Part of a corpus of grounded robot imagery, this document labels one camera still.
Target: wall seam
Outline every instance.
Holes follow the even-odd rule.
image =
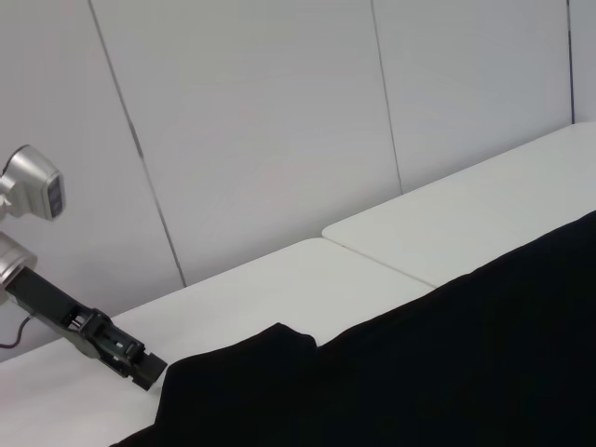
[[[171,238],[171,234],[169,233],[168,225],[166,224],[166,218],[164,213],[161,209],[161,205],[159,204],[159,200],[157,198],[156,189],[154,188],[153,182],[151,181],[151,176],[149,175],[149,169],[147,168],[147,164],[145,162],[144,153],[142,152],[141,142],[139,141],[139,136],[137,135],[137,131],[132,123],[132,119],[130,118],[129,109],[124,101],[124,95],[122,94],[122,89],[120,88],[120,84],[118,83],[118,79],[115,75],[114,65],[112,64],[112,59],[110,58],[110,54],[108,53],[108,48],[105,44],[105,40],[103,39],[102,28],[100,27],[100,22],[97,18],[97,14],[95,12],[95,7],[91,0],[88,0],[89,10],[91,12],[91,17],[93,18],[93,22],[95,23],[95,29],[97,30],[97,34],[100,38],[100,42],[102,44],[103,54],[105,59],[108,63],[108,68],[110,69],[110,74],[112,76],[112,81],[115,85],[115,90],[118,94],[118,98],[120,100],[120,104],[122,105],[122,109],[124,110],[124,115],[127,119],[129,124],[130,133],[132,135],[132,140],[134,141],[134,145],[137,149],[137,153],[139,158],[141,159],[141,165],[143,172],[145,173],[145,178],[149,184],[149,190],[151,191],[151,195],[154,200],[154,204],[156,205],[157,214],[159,215],[159,220],[161,221],[161,225],[163,226],[164,233],[166,234],[166,239],[168,240],[169,249],[171,250],[172,257],[174,258],[174,263],[176,264],[176,268],[178,269],[178,273],[180,275],[180,279],[183,283],[183,286],[186,287],[186,279],[184,278],[184,272],[182,266],[180,264],[180,260],[178,259],[178,254],[176,253],[176,249],[174,248],[174,243]]]
[[[393,146],[393,156],[395,157],[395,169],[398,173],[398,185],[400,186],[400,195],[403,194],[403,185],[401,184],[400,164],[398,163],[398,151],[395,146],[395,136],[393,134],[393,122],[391,120],[391,107],[387,96],[387,84],[385,81],[385,68],[383,67],[383,57],[381,55],[381,43],[379,41],[379,30],[376,23],[376,13],[374,11],[374,0],[371,0],[372,25],[374,27],[374,36],[376,38],[376,49],[379,55],[379,67],[381,68],[381,79],[383,81],[383,92],[385,94],[385,105],[387,109],[387,120],[389,122],[389,132],[391,134],[391,145]]]
[[[569,84],[571,87],[571,124],[576,123],[576,96],[574,92],[574,59],[571,46],[571,6],[570,0],[567,3],[567,41],[569,44]]]

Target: white tabletop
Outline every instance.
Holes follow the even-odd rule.
[[[576,124],[329,226],[438,287],[596,210],[596,123]]]
[[[327,240],[310,239],[114,322],[172,363],[276,322],[323,344],[430,290]],[[64,340],[40,347],[0,363],[0,443],[105,447],[153,423],[162,382],[163,376],[145,392]]]

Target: cable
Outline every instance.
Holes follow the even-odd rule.
[[[19,331],[17,332],[17,341],[15,343],[13,343],[12,345],[2,345],[0,344],[0,348],[1,349],[12,349],[13,347],[17,347],[20,343],[20,338],[22,337],[22,330],[25,327],[25,324],[27,324],[27,322],[29,322],[29,320],[33,317],[33,315],[30,315],[29,317],[27,317],[26,319],[24,319],[22,321],[22,323],[19,326]]]

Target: black cloth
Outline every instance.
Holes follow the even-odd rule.
[[[592,213],[320,348],[181,360],[118,445],[596,445],[595,257]]]

